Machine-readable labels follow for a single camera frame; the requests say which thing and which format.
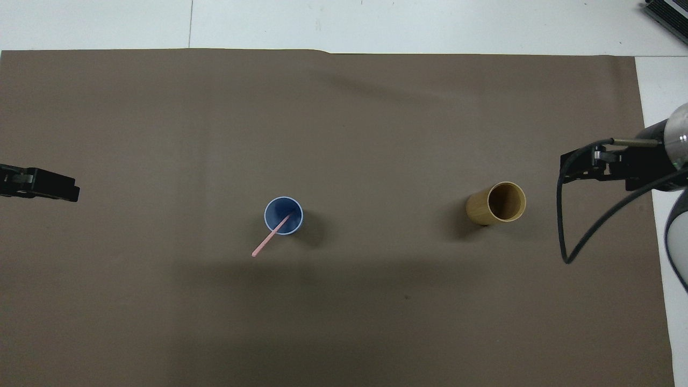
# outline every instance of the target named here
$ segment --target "blue plastic cup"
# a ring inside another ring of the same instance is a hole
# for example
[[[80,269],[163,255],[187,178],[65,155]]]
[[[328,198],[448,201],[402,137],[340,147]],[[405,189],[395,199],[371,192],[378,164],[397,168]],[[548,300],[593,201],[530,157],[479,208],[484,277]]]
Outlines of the blue plastic cup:
[[[268,203],[268,206],[265,207],[265,214],[263,215],[265,218],[265,225],[272,231],[290,213],[292,213],[292,215],[287,219],[287,222],[282,228],[279,229],[277,232],[278,235],[289,235],[301,228],[301,224],[303,223],[303,209],[299,202],[289,196],[274,198]]]

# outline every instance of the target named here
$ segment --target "white table surface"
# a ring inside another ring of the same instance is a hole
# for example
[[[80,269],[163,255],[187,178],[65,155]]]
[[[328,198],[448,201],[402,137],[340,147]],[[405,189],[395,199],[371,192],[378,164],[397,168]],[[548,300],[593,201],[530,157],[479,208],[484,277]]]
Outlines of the white table surface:
[[[0,50],[309,48],[636,56],[645,125],[688,102],[688,45],[639,0],[4,0]],[[613,136],[600,133],[601,138]],[[688,294],[663,229],[676,193],[653,191],[674,378],[688,387]]]

